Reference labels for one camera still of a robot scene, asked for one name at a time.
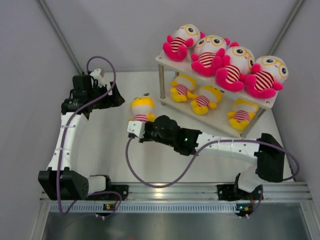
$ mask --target shelf leg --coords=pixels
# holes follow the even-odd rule
[[[250,130],[253,128],[253,126],[257,123],[257,121],[259,120],[259,118],[262,116],[262,114],[264,114],[266,111],[266,109],[259,107],[258,111],[255,113],[255,116],[252,118],[252,120],[250,121],[249,125],[245,128],[245,130],[243,130],[243,132],[241,133],[241,137],[242,138],[246,138],[248,133],[250,132]]]
[[[160,99],[166,98],[165,93],[165,67],[161,64],[158,64],[159,69],[159,82],[160,82]]]

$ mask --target gray wall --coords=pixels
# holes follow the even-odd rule
[[[288,149],[300,160],[300,180],[311,189],[320,213],[320,1],[308,0],[276,55],[289,78],[275,102],[275,114]]]
[[[0,239],[30,234],[76,71],[34,0],[0,7]]]
[[[155,57],[168,34],[195,24],[252,50],[271,47],[293,0],[46,0],[82,67],[92,55],[108,56],[117,70],[157,69]]]

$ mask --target yellow plush toy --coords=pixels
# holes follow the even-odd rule
[[[229,124],[236,130],[243,131],[256,115],[258,106],[243,100],[237,99],[232,105],[232,111],[228,113]]]
[[[219,89],[210,85],[202,86],[199,89],[199,94],[195,100],[191,101],[192,110],[198,115],[206,114],[209,108],[215,109],[223,96],[223,93]]]
[[[133,117],[129,121],[153,122],[156,119],[156,116],[152,113],[154,107],[155,103],[149,93],[136,97],[130,105],[130,112]]]
[[[186,102],[188,99],[195,99],[197,96],[191,92],[196,89],[197,82],[194,78],[185,74],[178,75],[172,80],[171,98],[174,102]]]

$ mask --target white arm segment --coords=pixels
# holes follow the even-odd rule
[[[71,117],[73,112],[67,112],[65,115],[61,115],[61,126],[59,137],[55,146],[53,157],[47,167],[56,171],[58,168],[58,159],[60,150],[62,150],[62,162],[60,170],[70,168],[70,170],[77,172],[77,159],[80,140],[84,131],[84,128],[88,122],[88,119],[83,114],[77,114],[72,119],[71,123],[67,127],[67,132],[64,140],[64,146],[61,148],[62,135],[66,128],[67,121]]]
[[[198,151],[203,145],[212,142],[231,139],[230,137],[213,136],[207,133],[202,133],[198,136],[196,143]],[[255,143],[242,143],[242,142],[218,142],[203,149],[200,155],[205,156],[219,156],[225,158],[239,159],[250,164],[257,164],[258,158],[255,152],[259,151],[259,144]]]

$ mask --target toy hand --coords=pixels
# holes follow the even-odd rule
[[[239,81],[245,83],[247,76],[248,76],[247,74],[241,74],[240,78],[239,78]]]
[[[228,66],[230,65],[230,56],[229,55],[224,55],[222,58],[222,64],[223,66]]]
[[[218,105],[217,105],[216,103],[214,103],[213,101],[210,101],[209,107],[210,107],[211,109],[216,109],[216,108],[218,107]]]
[[[187,48],[192,47],[193,44],[194,44],[194,40],[192,38],[189,38],[187,41],[185,41],[185,45]]]
[[[198,56],[197,54],[195,54],[195,53],[193,53],[193,54],[191,55],[191,60],[192,60],[192,61],[197,61],[198,58],[199,58],[199,56]]]
[[[154,115],[153,113],[150,113],[146,116],[146,118],[150,121],[150,122],[154,122],[156,120],[156,115]]]
[[[224,48],[220,48],[216,55],[222,58],[225,55],[225,53],[226,50]]]
[[[230,112],[228,112],[228,117],[229,117],[229,118],[233,118],[235,115],[236,115],[236,112],[235,112],[235,111],[230,111]]]
[[[274,81],[272,88],[276,91],[280,91],[280,90],[284,89],[284,86],[280,82]]]
[[[171,85],[173,86],[173,87],[175,87],[175,86],[177,86],[179,83],[177,83],[175,80],[172,80],[171,81]]]
[[[259,63],[255,63],[252,65],[251,71],[256,74],[258,72],[261,72],[261,66]]]
[[[171,35],[168,35],[168,36],[166,37],[166,40],[168,41],[168,43],[171,43],[173,39],[174,39],[174,38],[173,38]]]

